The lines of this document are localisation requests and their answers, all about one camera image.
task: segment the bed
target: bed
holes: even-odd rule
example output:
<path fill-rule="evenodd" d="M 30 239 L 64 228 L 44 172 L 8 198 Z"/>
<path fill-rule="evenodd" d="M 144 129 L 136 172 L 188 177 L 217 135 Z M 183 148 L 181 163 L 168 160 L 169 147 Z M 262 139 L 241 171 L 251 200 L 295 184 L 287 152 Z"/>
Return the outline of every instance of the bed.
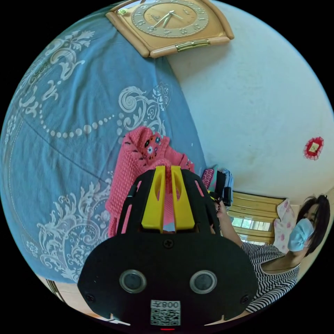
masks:
<path fill-rule="evenodd" d="M 1 200 L 20 252 L 39 276 L 76 283 L 107 238 L 120 143 L 138 126 L 171 138 L 206 167 L 166 58 L 143 59 L 103 8 L 52 41 L 20 82 L 1 135 Z"/>

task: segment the hand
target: hand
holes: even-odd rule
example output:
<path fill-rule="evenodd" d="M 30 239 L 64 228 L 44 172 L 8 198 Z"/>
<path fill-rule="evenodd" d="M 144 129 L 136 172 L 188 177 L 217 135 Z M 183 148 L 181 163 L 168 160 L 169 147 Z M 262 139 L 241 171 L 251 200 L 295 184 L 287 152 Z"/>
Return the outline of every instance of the hand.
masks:
<path fill-rule="evenodd" d="M 166 19 L 168 16 L 171 16 L 174 13 L 173 10 L 171 10 L 169 13 L 167 13 L 161 20 L 159 20 L 154 26 L 153 28 L 155 28 L 160 22 L 162 22 L 164 19 Z"/>
<path fill-rule="evenodd" d="M 227 210 L 226 207 L 223 203 L 223 201 L 220 201 L 220 203 L 215 202 L 215 207 L 216 207 L 216 212 L 217 212 L 217 217 L 218 219 L 221 219 L 227 215 Z"/>
<path fill-rule="evenodd" d="M 183 20 L 183 17 L 180 17 L 180 16 L 176 15 L 175 13 L 172 13 L 172 15 L 174 15 L 174 16 L 180 18 L 181 20 Z"/>
<path fill-rule="evenodd" d="M 171 17 L 172 17 L 171 15 L 167 16 L 167 18 L 165 19 L 164 24 L 162 25 L 163 28 L 166 26 L 166 24 L 168 23 L 168 21 L 170 20 Z"/>

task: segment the clock face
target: clock face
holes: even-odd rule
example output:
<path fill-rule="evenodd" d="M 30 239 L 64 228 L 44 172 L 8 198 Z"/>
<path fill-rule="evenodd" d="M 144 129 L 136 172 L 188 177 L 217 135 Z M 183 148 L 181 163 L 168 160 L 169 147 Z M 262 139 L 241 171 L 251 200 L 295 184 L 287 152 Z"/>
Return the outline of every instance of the clock face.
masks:
<path fill-rule="evenodd" d="M 156 0 L 136 8 L 131 16 L 137 29 L 158 37 L 185 37 L 203 30 L 207 12 L 197 4 L 184 0 Z"/>

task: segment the screw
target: screw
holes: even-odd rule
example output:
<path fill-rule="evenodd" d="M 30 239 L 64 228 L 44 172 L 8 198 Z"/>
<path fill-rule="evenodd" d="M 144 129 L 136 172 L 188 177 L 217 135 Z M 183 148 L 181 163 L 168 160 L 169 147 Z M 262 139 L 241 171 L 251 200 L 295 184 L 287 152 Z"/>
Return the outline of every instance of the screw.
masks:
<path fill-rule="evenodd" d="M 241 304 L 246 304 L 248 302 L 248 300 L 249 300 L 248 295 L 245 295 L 241 298 L 240 303 Z"/>
<path fill-rule="evenodd" d="M 170 249 L 174 246 L 173 240 L 167 239 L 164 241 L 164 247 Z"/>
<path fill-rule="evenodd" d="M 90 303 L 94 303 L 95 302 L 95 297 L 93 295 L 87 294 L 86 295 L 86 300 Z"/>

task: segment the black hair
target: black hair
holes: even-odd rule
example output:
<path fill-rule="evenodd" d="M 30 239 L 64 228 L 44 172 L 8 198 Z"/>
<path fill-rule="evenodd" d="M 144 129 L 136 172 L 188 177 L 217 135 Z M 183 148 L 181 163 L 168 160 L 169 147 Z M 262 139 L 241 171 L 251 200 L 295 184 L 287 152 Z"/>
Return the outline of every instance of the black hair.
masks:
<path fill-rule="evenodd" d="M 314 204 L 318 204 L 314 219 L 314 232 L 311 236 L 311 243 L 305 256 L 313 253 L 315 249 L 321 244 L 327 231 L 329 218 L 331 216 L 329 200 L 327 199 L 327 196 L 320 195 L 318 198 L 311 196 L 305 200 L 305 203 L 301 207 L 298 213 L 297 223 L 304 218 L 305 214 Z"/>

